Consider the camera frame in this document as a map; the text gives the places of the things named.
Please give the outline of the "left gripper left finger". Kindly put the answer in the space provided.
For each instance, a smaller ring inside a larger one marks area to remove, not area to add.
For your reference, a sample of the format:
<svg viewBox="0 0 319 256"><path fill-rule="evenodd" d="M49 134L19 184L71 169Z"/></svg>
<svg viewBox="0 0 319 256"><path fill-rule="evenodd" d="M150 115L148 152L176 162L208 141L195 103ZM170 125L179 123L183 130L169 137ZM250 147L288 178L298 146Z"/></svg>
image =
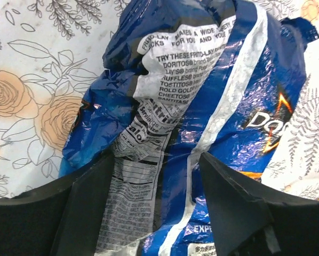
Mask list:
<svg viewBox="0 0 319 256"><path fill-rule="evenodd" d="M94 255L114 169L104 154L77 171L0 199L0 255Z"/></svg>

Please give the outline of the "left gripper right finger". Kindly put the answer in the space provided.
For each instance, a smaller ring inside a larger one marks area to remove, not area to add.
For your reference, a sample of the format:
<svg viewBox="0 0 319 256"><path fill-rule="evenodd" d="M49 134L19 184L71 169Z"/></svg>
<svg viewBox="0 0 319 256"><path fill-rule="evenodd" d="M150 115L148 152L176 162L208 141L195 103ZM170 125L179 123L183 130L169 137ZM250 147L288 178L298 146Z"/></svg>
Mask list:
<svg viewBox="0 0 319 256"><path fill-rule="evenodd" d="M209 153L199 165L217 255L319 255L319 201L267 187Z"/></svg>

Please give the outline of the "blue Doritos chip bag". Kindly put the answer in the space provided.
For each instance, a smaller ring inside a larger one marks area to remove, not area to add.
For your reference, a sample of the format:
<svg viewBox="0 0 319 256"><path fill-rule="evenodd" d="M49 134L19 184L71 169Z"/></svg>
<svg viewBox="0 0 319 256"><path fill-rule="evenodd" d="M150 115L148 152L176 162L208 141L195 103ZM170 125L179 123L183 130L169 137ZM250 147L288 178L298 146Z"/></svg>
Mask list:
<svg viewBox="0 0 319 256"><path fill-rule="evenodd" d="M263 173L317 38L252 1L131 1L62 151L62 176L115 158L95 254L214 252L199 158Z"/></svg>

